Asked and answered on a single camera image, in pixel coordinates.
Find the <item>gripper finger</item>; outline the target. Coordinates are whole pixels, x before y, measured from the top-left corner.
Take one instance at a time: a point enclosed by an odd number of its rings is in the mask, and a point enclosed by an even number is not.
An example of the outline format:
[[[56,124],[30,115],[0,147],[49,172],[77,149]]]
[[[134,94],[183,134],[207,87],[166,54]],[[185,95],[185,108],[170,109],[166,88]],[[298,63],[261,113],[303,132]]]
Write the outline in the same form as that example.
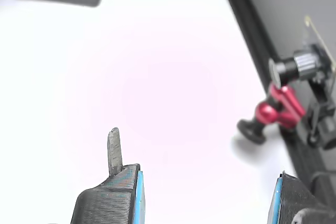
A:
[[[299,178],[282,172],[276,181],[267,222],[335,223],[335,208],[315,196],[319,178],[331,176],[335,176],[334,170],[316,172],[307,187]]]
[[[71,223],[145,223],[144,176],[140,164],[122,164],[120,132],[108,134],[108,178],[77,197]]]

